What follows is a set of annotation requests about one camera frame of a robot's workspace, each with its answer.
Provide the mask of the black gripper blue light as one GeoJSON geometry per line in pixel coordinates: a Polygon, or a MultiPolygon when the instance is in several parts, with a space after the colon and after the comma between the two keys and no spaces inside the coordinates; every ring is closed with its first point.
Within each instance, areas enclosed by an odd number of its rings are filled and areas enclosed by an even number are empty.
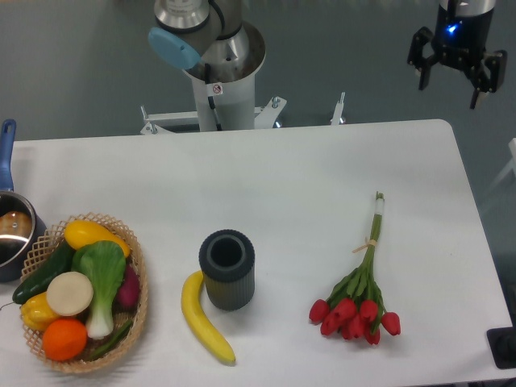
{"type": "Polygon", "coordinates": [[[471,109],[476,108],[482,94],[492,94],[499,89],[505,80],[507,51],[486,52],[485,48],[494,7],[494,1],[439,3],[434,35],[427,27],[417,30],[406,61],[419,73],[419,90],[428,86],[435,64],[468,70],[473,86],[471,109]],[[429,43],[433,54],[425,57],[423,49],[429,43]]]}

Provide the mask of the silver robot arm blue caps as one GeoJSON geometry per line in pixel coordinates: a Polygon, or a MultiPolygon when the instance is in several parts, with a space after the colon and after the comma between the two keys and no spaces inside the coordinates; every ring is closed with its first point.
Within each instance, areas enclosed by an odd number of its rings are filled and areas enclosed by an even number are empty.
{"type": "MultiPolygon", "coordinates": [[[[473,86],[470,106],[480,94],[502,85],[508,54],[485,48],[496,3],[442,1],[434,30],[413,35],[407,57],[419,72],[419,89],[429,83],[431,68],[441,64],[462,72],[473,86]]],[[[167,64],[211,84],[239,81],[264,62],[261,34],[242,19],[240,1],[157,1],[156,27],[148,33],[154,52],[167,64]]]]}

